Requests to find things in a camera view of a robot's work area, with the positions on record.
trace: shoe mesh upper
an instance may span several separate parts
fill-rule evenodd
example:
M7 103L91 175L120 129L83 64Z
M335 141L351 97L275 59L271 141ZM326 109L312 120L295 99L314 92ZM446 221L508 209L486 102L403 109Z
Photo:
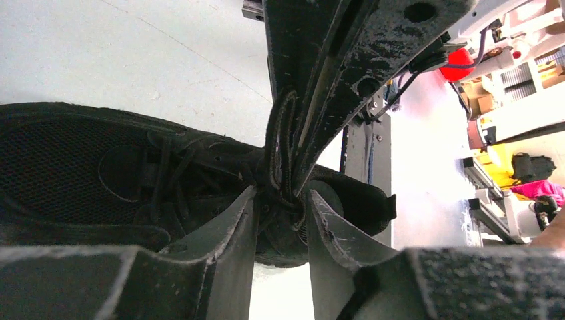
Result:
M99 182L104 153L149 146L140 129L90 119L29 123L0 141L0 189L25 209L64 223L132 223L138 203L118 200Z

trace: white wall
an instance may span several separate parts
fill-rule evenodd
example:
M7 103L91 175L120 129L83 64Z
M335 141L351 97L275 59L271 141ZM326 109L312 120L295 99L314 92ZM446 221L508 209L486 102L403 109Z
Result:
M503 140L520 133L565 121L565 82L540 93L495 109L484 118L496 124L496 138Z

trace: cardboard box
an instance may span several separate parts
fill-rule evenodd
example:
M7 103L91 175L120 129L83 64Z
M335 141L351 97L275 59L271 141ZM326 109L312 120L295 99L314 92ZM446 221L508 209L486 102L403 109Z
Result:
M544 89L553 87L554 85L565 81L565 68L559 65L555 68L555 72L552 77L547 77L542 80L542 86Z
M542 85L544 86L544 89L547 89L564 81L565 81L565 75L558 75L557 77L553 77L545 80L544 82L542 82Z
M483 115L489 111L495 109L494 102L492 100L491 95L485 95L484 97L480 97L477 99L478 107L480 110L480 114Z
M465 83L463 89L473 115L482 115L493 110L492 95L483 88L481 81Z
M540 73L540 78L543 81L549 80L550 78L557 77L564 73L563 66L556 65L551 69L545 70L544 72Z
M555 69L557 67L557 64L555 64L555 61L550 61L547 63L544 63L543 65L538 65L538 73L544 73L547 72L551 69Z

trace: black bag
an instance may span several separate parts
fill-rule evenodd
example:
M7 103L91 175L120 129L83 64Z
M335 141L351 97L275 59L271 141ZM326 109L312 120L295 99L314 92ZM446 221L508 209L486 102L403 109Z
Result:
M551 158L545 156L531 157L527 153L518 153L512 157L513 179L521 183L546 180L557 167Z

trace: metal jaw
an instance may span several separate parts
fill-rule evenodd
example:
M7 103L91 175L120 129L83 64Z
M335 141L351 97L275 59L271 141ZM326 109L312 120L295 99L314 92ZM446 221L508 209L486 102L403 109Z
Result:
M248 188L160 253L135 246L0 250L3 319L242 319L257 221ZM316 320L560 319L561 254L532 248L407 249L351 225L316 192L307 201Z
M247 319L255 188L153 253L137 246L4 247L3 319Z

